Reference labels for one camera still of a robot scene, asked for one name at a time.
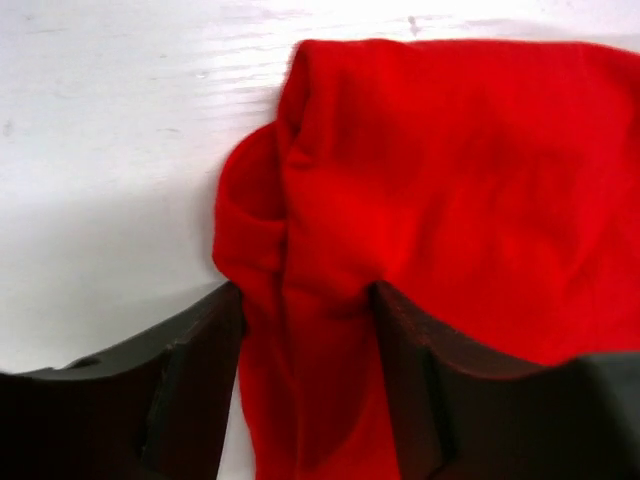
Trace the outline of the red t shirt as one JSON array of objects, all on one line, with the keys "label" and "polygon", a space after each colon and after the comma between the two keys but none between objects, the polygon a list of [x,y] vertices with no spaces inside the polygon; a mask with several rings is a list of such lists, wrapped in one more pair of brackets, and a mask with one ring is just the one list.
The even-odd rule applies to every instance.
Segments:
[{"label": "red t shirt", "polygon": [[395,479],[368,286],[553,364],[639,346],[639,57],[591,43],[302,42],[222,171],[260,479]]}]

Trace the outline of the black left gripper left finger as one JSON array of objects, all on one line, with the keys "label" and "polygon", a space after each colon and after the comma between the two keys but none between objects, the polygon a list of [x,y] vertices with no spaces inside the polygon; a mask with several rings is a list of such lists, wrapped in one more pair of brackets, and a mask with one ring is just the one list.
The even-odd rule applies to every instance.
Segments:
[{"label": "black left gripper left finger", "polygon": [[1,377],[5,479],[213,479],[244,319],[226,283],[61,368]]}]

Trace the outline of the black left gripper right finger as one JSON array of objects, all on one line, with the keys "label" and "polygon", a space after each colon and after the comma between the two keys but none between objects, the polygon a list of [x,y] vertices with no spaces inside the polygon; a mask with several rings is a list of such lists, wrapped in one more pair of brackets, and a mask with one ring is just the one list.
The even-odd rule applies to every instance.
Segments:
[{"label": "black left gripper right finger", "polygon": [[370,301],[404,479],[635,479],[639,356],[493,350],[385,282]]}]

